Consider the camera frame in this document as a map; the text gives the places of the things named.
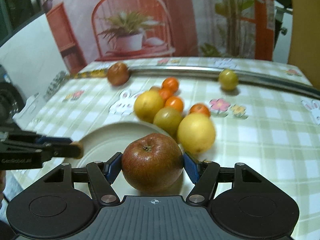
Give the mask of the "yellow orange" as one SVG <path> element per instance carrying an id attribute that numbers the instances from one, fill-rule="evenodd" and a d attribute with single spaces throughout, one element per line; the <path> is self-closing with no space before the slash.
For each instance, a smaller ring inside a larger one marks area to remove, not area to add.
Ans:
<path id="1" fill-rule="evenodd" d="M 187 115 L 177 129 L 177 140 L 186 152 L 198 155 L 209 150 L 216 139 L 212 120 L 201 113 Z"/>

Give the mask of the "brown kiwi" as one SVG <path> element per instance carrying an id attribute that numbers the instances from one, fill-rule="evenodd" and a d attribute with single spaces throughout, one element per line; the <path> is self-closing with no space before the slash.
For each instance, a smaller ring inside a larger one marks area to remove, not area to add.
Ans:
<path id="1" fill-rule="evenodd" d="M 83 144 L 79 141 L 74 141 L 70 144 L 72 146 L 73 159 L 81 159 L 84 156 L 84 147 Z"/>
<path id="2" fill-rule="evenodd" d="M 158 86 L 152 86 L 150 88 L 150 90 L 155 90 L 155 91 L 159 91 L 161 89 L 161 87 L 158 87 Z"/>

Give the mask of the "brown wooden board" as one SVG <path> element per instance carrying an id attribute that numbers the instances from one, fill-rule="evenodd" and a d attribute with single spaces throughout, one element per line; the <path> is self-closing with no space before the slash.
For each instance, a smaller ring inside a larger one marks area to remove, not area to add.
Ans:
<path id="1" fill-rule="evenodd" d="M 293 26 L 289 64 L 319 88 L 319 0 L 292 0 Z"/>

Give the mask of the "printed plant backdrop cloth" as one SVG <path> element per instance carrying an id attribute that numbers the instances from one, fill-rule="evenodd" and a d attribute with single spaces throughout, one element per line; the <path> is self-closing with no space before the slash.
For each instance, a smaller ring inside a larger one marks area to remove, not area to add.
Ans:
<path id="1" fill-rule="evenodd" d="M 72 73 L 92 61 L 170 56 L 270 60 L 274 0 L 41 0 Z"/>

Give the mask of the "large yellow grapefruit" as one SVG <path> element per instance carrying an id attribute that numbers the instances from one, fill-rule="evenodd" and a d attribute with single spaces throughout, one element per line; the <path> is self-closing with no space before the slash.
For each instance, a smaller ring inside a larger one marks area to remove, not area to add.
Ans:
<path id="1" fill-rule="evenodd" d="M 153 123 L 157 112 L 164 107 L 164 100 L 156 90 L 146 91 L 134 103 L 134 113 L 139 120 Z"/>

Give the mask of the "white round plate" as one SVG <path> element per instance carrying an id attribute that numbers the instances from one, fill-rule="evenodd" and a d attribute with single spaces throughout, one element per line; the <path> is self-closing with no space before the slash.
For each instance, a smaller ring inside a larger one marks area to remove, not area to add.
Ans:
<path id="1" fill-rule="evenodd" d="M 133 141 L 140 139 L 151 133 L 161 133 L 168 135 L 167 132 L 157 126 L 147 122 L 118 122 L 103 126 L 84 136 L 80 142 L 84 148 L 84 156 L 81 159 L 65 159 L 72 168 L 85 167 L 93 161 L 108 161 L 115 153 L 125 150 L 125 148 Z M 165 191 L 160 192 L 161 196 L 181 194 L 183 187 L 184 173 L 179 176 L 177 181 Z M 88 185 L 85 183 L 75 183 L 74 187 L 91 197 Z M 120 198 L 125 195 L 129 196 L 151 196 L 134 189 L 125 180 L 122 171 L 112 184 L 112 188 Z"/>

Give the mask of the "orange tangerine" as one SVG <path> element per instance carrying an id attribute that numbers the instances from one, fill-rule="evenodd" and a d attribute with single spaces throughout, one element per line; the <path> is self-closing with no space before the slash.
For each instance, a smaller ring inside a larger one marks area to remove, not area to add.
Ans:
<path id="1" fill-rule="evenodd" d="M 179 89 L 179 81 L 175 77 L 168 77 L 162 82 L 162 88 L 168 89 L 172 93 L 176 93 Z"/>
<path id="2" fill-rule="evenodd" d="M 184 102 L 178 96 L 171 96 L 165 102 L 165 107 L 172 107 L 182 113 L 184 110 Z"/>
<path id="3" fill-rule="evenodd" d="M 192 105 L 191 108 L 189 109 L 189 114 L 191 114 L 191 113 L 201 113 L 207 117 L 211 116 L 209 108 L 202 103 L 196 103 L 196 104 Z"/>
<path id="4" fill-rule="evenodd" d="M 173 96 L 173 92 L 168 88 L 161 88 L 158 92 L 164 102 Z"/>

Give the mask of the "curved steel sword blade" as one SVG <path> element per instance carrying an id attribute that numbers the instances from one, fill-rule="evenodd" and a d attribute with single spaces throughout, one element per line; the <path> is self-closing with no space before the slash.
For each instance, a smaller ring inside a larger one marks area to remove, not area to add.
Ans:
<path id="1" fill-rule="evenodd" d="M 131 66 L 129 71 L 132 75 L 140 76 L 183 76 L 183 77 L 199 77 L 204 79 L 217 80 L 222 72 L 219 68 L 203 67 L 203 66 Z M 235 74 L 238 80 L 248 85 L 264 86 L 277 90 L 285 90 L 287 92 L 308 96 L 319 99 L 319 90 L 310 85 L 276 77 L 261 73 L 248 72 L 244 70 L 236 70 Z"/>

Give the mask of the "yellow-green pear-like fruit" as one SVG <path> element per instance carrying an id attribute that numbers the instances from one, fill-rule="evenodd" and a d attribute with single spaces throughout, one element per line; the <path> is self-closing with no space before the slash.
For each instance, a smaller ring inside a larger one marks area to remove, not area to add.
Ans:
<path id="1" fill-rule="evenodd" d="M 155 115 L 153 124 L 174 137 L 182 120 L 183 116 L 178 110 L 172 107 L 164 107 Z"/>

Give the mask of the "red apple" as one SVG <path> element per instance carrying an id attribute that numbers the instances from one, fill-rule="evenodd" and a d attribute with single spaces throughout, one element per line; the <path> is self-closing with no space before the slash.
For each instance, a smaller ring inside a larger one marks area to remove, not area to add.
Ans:
<path id="1" fill-rule="evenodd" d="M 178 180 L 183 167 L 183 153 L 178 144 L 161 133 L 131 142 L 121 158 L 124 178 L 144 193 L 165 191 Z"/>
<path id="2" fill-rule="evenodd" d="M 130 72 L 127 65 L 123 62 L 113 64 L 107 71 L 107 79 L 113 86 L 121 86 L 130 78 Z"/>

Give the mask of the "small yellow-green round fruit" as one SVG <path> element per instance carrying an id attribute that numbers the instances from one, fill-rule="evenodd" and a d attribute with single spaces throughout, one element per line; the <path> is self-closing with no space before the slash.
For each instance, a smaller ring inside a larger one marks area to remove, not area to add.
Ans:
<path id="1" fill-rule="evenodd" d="M 226 91 L 235 90 L 239 83 L 237 74 L 230 69 L 224 69 L 219 74 L 218 81 L 220 83 L 221 88 Z"/>

